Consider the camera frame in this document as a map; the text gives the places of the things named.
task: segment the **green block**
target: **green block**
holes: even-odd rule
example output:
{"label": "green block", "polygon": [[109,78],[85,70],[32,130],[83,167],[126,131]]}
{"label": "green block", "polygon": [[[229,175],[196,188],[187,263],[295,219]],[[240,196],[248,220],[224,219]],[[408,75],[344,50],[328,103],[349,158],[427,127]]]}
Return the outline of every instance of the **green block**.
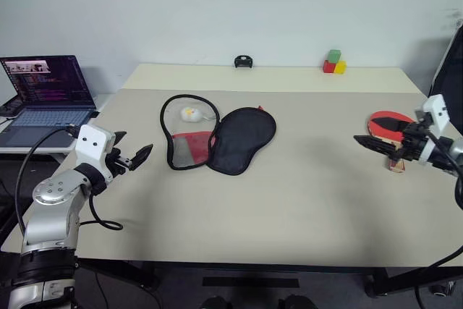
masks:
{"label": "green block", "polygon": [[328,53],[328,62],[337,64],[341,58],[340,50],[330,50]]}

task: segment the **table leg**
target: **table leg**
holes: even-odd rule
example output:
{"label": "table leg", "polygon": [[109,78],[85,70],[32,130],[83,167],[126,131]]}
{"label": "table leg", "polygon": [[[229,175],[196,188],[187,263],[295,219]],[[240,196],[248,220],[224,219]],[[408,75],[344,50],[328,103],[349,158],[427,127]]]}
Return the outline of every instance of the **table leg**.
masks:
{"label": "table leg", "polygon": [[389,277],[385,268],[373,274],[373,281],[365,287],[370,297],[385,296],[396,292],[412,290],[415,286],[427,287],[463,278],[463,267],[438,267],[427,270],[414,269],[400,275]]}

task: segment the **white wall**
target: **white wall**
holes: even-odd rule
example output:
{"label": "white wall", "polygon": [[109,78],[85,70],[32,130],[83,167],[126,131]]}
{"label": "white wall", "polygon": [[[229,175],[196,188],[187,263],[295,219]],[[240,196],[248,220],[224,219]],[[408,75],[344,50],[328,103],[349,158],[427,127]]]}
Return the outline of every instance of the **white wall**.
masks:
{"label": "white wall", "polygon": [[400,66],[426,89],[463,0],[0,0],[0,56],[76,54],[94,93],[138,62]]}

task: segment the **red block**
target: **red block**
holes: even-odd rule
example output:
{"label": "red block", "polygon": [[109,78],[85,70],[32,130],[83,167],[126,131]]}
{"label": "red block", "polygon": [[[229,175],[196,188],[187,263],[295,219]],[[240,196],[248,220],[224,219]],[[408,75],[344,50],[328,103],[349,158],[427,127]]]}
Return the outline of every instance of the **red block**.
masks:
{"label": "red block", "polygon": [[334,68],[336,68],[336,63],[330,63],[328,60],[325,60],[325,63],[323,63],[323,72],[333,73]]}

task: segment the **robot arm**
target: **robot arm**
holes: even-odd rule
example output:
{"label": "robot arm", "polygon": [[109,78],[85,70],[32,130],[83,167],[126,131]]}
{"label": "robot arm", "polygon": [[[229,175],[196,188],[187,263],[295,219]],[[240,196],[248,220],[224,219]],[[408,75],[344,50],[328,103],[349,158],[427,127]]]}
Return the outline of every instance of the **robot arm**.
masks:
{"label": "robot arm", "polygon": [[83,125],[75,148],[77,166],[34,189],[33,215],[25,230],[9,309],[77,307],[73,276],[79,212],[88,198],[102,193],[117,175],[141,165],[153,147],[145,146],[130,160],[123,158],[114,146],[125,134]]}
{"label": "robot arm", "polygon": [[431,96],[416,112],[418,122],[402,123],[402,147],[396,146],[370,135],[355,135],[354,139],[366,148],[385,154],[393,161],[403,158],[408,161],[419,161],[421,164],[431,163],[434,167],[453,175],[458,172],[455,163],[463,164],[463,138],[452,140],[441,137],[449,123],[449,114],[442,95]]}

